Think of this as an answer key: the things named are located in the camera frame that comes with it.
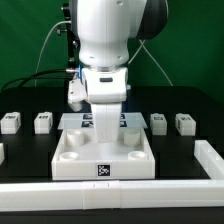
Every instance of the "black table surface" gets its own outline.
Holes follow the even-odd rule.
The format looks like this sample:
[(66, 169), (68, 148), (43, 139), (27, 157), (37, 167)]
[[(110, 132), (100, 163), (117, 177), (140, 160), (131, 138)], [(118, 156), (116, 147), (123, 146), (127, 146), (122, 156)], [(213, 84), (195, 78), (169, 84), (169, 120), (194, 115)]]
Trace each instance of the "black table surface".
[[(34, 119), (52, 112), (49, 135), (35, 135)], [(61, 131), (63, 113), (72, 113), (64, 88), (13, 88), (0, 94), (0, 118), (20, 112), (22, 125), (15, 135), (0, 135), (6, 159), (0, 166), (0, 184), (52, 182), (51, 159)], [(84, 105), (82, 113), (90, 113)], [(194, 158), (195, 140), (207, 140), (224, 156), (224, 110), (207, 95), (192, 87), (134, 87), (123, 103), (123, 112), (141, 112), (150, 127), (150, 115), (162, 113), (167, 136), (152, 136), (146, 129), (156, 160), (156, 179), (209, 179)], [(187, 113), (197, 122), (196, 136), (180, 136), (175, 128), (177, 113)], [(224, 207), (101, 209), (72, 211), (3, 212), (0, 223), (224, 223)]]

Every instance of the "green background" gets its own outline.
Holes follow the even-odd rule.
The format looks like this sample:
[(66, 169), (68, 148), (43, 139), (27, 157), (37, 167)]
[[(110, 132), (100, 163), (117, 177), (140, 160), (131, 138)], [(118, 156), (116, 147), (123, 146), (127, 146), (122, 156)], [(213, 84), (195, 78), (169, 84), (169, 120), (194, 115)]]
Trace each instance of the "green background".
[[(50, 28), (63, 20), (66, 0), (0, 0), (0, 87), (35, 72)], [(224, 1), (168, 0), (169, 21), (146, 46), (175, 86), (194, 86), (224, 106)], [(65, 68), (65, 35), (51, 36), (39, 71)], [(139, 47), (129, 41), (130, 56)], [(129, 66), (133, 85), (169, 85), (144, 51)], [(39, 81), (38, 85), (52, 85)]]

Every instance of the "black cable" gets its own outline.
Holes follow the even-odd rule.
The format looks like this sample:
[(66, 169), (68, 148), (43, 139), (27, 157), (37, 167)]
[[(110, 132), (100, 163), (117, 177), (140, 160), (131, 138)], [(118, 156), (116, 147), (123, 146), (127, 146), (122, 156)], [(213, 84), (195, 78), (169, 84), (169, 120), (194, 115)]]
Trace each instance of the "black cable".
[(28, 77), (28, 78), (19, 78), (19, 79), (14, 79), (10, 82), (7, 82), (1, 89), (1, 92), (3, 92), (7, 86), (9, 86), (10, 84), (14, 83), (14, 82), (18, 82), (18, 81), (25, 81), (25, 82), (28, 82), (30, 80), (35, 80), (35, 79), (40, 79), (40, 80), (57, 80), (57, 79), (60, 79), (60, 80), (71, 80), (72, 78), (66, 78), (66, 77), (63, 77), (63, 78), (39, 78), (39, 77)]
[(47, 71), (35, 73), (35, 74), (29, 76), (26, 80), (23, 80), (23, 82), (21, 82), (18, 85), (18, 87), (23, 87), (27, 82), (29, 82), (30, 78), (38, 77), (38, 76), (41, 76), (41, 75), (47, 75), (47, 74), (61, 73), (61, 72), (66, 72), (66, 70), (65, 69), (54, 69), (54, 70), (47, 70)]

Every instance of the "white cable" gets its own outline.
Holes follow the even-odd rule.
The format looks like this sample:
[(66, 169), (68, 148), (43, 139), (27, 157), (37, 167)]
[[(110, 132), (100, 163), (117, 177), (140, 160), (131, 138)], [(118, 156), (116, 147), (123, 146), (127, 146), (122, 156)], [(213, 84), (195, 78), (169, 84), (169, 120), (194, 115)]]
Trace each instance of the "white cable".
[(132, 63), (132, 61), (136, 58), (136, 56), (138, 55), (139, 51), (143, 48), (145, 44), (145, 40), (141, 43), (141, 46), (138, 48), (138, 50), (135, 52), (134, 56), (130, 59), (130, 61), (128, 62), (128, 64), (130, 65)]
[(47, 42), (48, 42), (48, 40), (49, 40), (49, 38), (50, 38), (52, 32), (54, 31), (54, 29), (55, 29), (58, 25), (65, 24), (65, 23), (71, 23), (71, 21), (62, 21), (62, 22), (59, 22), (59, 23), (55, 24), (55, 25), (51, 28), (51, 30), (49, 31), (47, 37), (45, 38), (44, 44), (43, 44), (43, 46), (42, 46), (42, 48), (41, 48), (41, 51), (40, 51), (39, 60), (38, 60), (38, 63), (37, 63), (37, 68), (36, 68), (36, 73), (38, 72), (38, 69), (39, 69), (39, 66), (40, 66), (40, 62), (41, 62), (42, 54), (43, 54), (43, 52), (44, 52), (45, 46), (46, 46), (46, 44), (47, 44)]
[(144, 41), (139, 41), (141, 44), (143, 44), (143, 49), (145, 50), (145, 52), (149, 55), (149, 57), (154, 61), (154, 63), (158, 66), (158, 68), (160, 69), (160, 71), (163, 73), (163, 75), (165, 76), (165, 78), (167, 79), (167, 81), (169, 82), (169, 84), (171, 86), (173, 86), (173, 83), (171, 82), (171, 80), (169, 79), (168, 75), (166, 74), (166, 72), (163, 70), (163, 68), (160, 66), (160, 64), (156, 61), (156, 59), (149, 53), (149, 51), (147, 50), (147, 48), (144, 45)]

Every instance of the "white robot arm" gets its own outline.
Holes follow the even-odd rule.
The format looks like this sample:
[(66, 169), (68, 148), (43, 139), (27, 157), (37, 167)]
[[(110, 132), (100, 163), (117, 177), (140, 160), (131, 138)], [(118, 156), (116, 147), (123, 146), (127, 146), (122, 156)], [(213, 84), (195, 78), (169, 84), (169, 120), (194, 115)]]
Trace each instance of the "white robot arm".
[[(167, 2), (70, 0), (69, 8), (72, 32), (81, 43), (82, 97), (78, 98), (91, 104), (97, 141), (114, 142), (118, 137), (122, 101), (126, 100), (127, 41), (156, 36), (167, 22)], [(74, 103), (70, 93), (74, 94), (72, 89), (77, 88), (72, 86), (70, 104)]]

